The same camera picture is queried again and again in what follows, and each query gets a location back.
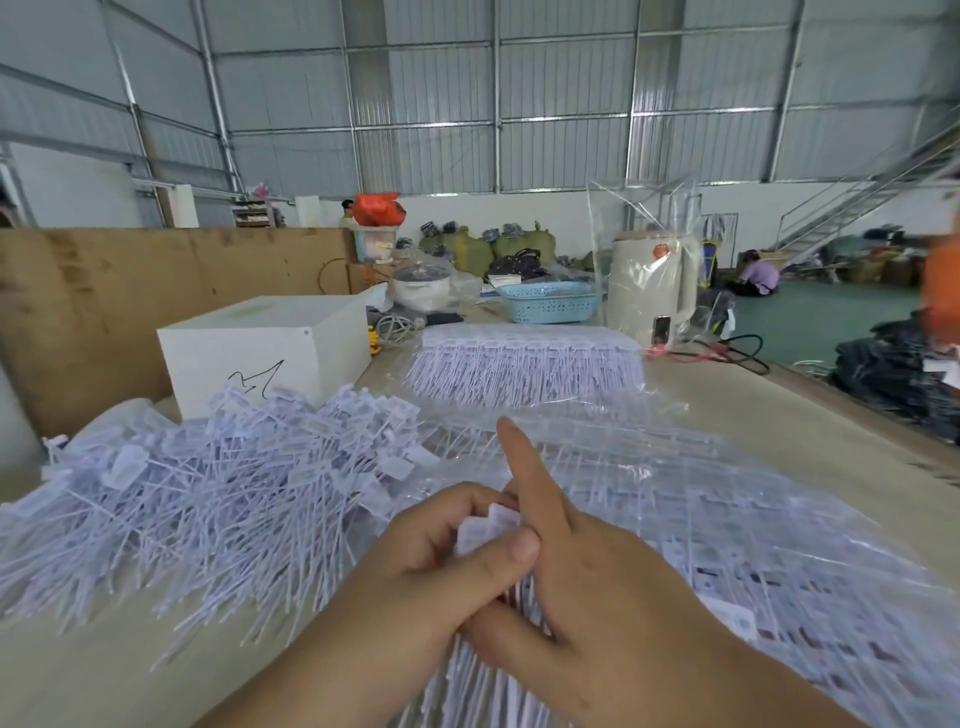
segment black marker writing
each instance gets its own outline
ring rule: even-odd
[[[266,369],[263,372],[258,372],[255,375],[243,376],[240,372],[234,372],[227,377],[227,381],[236,382],[237,379],[240,381],[240,386],[244,388],[244,394],[249,394],[257,387],[260,387],[260,397],[264,400],[267,399],[267,387],[270,386],[270,382],[273,381],[274,375],[280,371],[280,365],[284,362],[284,359],[280,359],[274,366],[270,369]]]

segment plastic container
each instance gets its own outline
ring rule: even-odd
[[[590,283],[559,280],[505,285],[497,289],[512,321],[522,324],[572,324],[589,319],[600,297]]]
[[[396,248],[397,228],[353,229],[353,242],[357,247],[357,258],[362,263],[377,263],[390,260]]]

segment finger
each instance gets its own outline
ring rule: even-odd
[[[496,436],[514,475],[513,485],[508,487],[516,488],[523,519],[548,544],[569,536],[566,496],[550,476],[530,440],[506,417],[496,421]]]
[[[494,503],[517,509],[516,498],[477,483],[444,488],[394,518],[384,539],[394,557],[411,568],[423,566],[453,545],[453,534],[467,516],[486,516]]]
[[[568,712],[571,655],[529,619],[495,601],[468,619],[461,634],[484,663],[509,672],[551,708]]]
[[[518,528],[480,546],[440,570],[425,574],[424,589],[431,603],[453,629],[474,612],[507,592],[533,570],[540,554],[540,537]]]

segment hand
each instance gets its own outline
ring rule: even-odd
[[[447,561],[457,526],[492,503],[517,508],[464,483],[400,513],[290,649],[200,725],[352,728],[399,713],[463,622],[537,561],[529,528]]]
[[[554,639],[501,602],[463,633],[581,728],[861,726],[721,624],[638,537],[579,512],[510,420],[497,435],[520,513],[541,539],[537,597]]]

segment pile of plastic tags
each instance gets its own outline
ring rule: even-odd
[[[651,393],[523,407],[341,390],[320,408],[279,390],[253,406],[225,388],[207,420],[142,422],[49,444],[44,485],[0,508],[0,604],[56,609],[156,586],[188,616],[160,661],[212,621],[292,639],[399,511],[442,488],[510,480],[496,418],[510,414],[575,506],[654,548],[741,639],[877,728],[960,725],[957,602],[834,497],[764,469],[721,438],[675,427]],[[465,523],[460,551],[516,523]],[[510,603],[543,625],[532,579]],[[550,715],[459,638],[396,725],[528,726]]]
[[[450,324],[428,328],[407,371],[418,396],[526,406],[642,387],[640,346],[602,327]]]
[[[294,634],[353,564],[346,514],[388,520],[389,488],[436,461],[418,409],[366,390],[315,410],[282,389],[253,406],[228,386],[210,404],[207,420],[174,426],[148,409],[132,426],[48,442],[43,484],[0,508],[5,615],[55,607],[65,628],[90,618],[101,586],[123,597],[162,584],[159,614],[196,597],[183,639],[250,602],[251,637],[278,611],[296,613]]]

